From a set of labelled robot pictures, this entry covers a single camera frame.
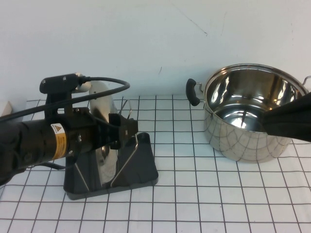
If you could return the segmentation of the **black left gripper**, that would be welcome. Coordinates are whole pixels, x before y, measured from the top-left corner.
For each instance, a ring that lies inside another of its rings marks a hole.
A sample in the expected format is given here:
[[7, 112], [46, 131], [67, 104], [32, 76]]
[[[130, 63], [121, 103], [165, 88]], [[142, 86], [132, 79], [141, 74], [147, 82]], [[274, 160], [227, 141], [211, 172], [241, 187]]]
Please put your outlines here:
[[108, 116], [109, 135], [108, 121], [98, 109], [74, 108], [71, 112], [65, 112], [66, 156], [77, 157], [103, 146], [118, 150], [120, 141], [127, 141], [138, 132], [137, 120], [113, 113]]

